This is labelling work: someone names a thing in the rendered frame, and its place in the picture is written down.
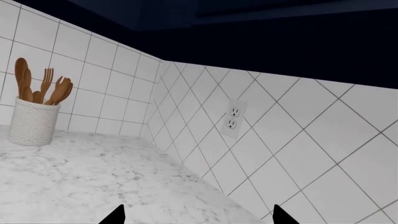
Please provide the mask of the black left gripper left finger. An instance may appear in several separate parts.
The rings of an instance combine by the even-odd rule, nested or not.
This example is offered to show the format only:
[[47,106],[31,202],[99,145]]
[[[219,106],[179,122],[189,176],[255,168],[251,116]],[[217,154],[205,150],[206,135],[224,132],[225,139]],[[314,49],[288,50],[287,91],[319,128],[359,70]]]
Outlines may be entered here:
[[101,220],[98,224],[124,224],[125,211],[124,205],[115,208],[108,216]]

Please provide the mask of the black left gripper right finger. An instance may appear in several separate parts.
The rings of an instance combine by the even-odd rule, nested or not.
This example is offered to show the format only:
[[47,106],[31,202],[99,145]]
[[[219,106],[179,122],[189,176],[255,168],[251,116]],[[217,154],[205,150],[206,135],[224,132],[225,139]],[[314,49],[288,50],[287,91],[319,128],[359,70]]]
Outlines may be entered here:
[[272,219],[274,224],[300,224],[279,205],[274,205]]

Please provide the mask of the white crackled utensil crock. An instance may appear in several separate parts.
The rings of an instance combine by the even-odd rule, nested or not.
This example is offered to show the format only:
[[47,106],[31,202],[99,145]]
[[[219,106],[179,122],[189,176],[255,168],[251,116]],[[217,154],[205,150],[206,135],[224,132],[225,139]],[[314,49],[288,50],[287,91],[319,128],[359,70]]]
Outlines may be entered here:
[[50,144],[60,108],[60,105],[37,104],[17,97],[8,140],[25,146]]

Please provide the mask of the wooden slotted spatula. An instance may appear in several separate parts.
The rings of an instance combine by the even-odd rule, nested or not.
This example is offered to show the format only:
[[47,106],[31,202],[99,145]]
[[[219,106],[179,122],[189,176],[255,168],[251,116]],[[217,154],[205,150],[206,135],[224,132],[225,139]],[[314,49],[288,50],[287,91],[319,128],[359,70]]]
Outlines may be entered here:
[[51,94],[50,99],[47,100],[44,104],[56,105],[57,103],[60,103],[61,99],[67,92],[70,83],[71,80],[69,78],[60,77],[55,83],[55,89]]

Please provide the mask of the wooden fork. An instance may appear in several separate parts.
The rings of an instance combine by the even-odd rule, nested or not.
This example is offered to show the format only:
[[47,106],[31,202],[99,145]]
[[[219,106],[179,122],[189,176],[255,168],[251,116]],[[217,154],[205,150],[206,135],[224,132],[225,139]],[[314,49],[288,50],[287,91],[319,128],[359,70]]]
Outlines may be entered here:
[[53,68],[46,68],[44,70],[44,78],[42,80],[42,84],[40,86],[40,92],[41,92],[41,104],[44,103],[44,97],[48,91],[48,89],[51,86],[53,80]]

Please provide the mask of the small wooden spoon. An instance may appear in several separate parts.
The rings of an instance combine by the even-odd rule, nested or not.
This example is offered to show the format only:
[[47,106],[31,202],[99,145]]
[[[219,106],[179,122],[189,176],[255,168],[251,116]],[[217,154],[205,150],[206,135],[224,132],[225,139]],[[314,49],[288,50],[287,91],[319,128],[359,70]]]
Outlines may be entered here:
[[26,68],[21,82],[21,99],[28,102],[32,102],[33,100],[33,93],[30,88],[31,80],[31,72],[29,68]]

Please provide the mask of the large wooden spoon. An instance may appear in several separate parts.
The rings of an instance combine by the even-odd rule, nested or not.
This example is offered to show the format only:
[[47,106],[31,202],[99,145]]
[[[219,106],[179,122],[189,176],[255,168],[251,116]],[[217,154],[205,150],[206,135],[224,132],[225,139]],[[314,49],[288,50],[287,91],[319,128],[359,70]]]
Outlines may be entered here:
[[16,78],[17,87],[18,87],[18,98],[21,97],[20,84],[23,79],[24,70],[27,68],[28,68],[28,64],[24,58],[20,57],[16,60],[15,66],[14,66],[14,72],[15,72],[15,78]]

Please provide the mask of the dark blue upper cabinet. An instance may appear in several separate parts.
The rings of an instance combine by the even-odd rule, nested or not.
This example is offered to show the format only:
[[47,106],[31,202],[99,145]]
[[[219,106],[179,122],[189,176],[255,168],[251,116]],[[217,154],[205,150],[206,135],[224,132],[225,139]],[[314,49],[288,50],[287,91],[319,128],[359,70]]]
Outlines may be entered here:
[[63,18],[176,62],[398,89],[398,0],[55,0]]

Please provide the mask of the white wall power outlet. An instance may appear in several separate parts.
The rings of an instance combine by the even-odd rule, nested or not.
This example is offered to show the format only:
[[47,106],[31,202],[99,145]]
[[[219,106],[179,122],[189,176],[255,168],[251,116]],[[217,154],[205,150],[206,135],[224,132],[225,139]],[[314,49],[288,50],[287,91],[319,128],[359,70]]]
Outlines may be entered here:
[[238,138],[247,107],[248,103],[245,101],[233,99],[229,101],[224,121],[221,126],[221,134],[232,139]]

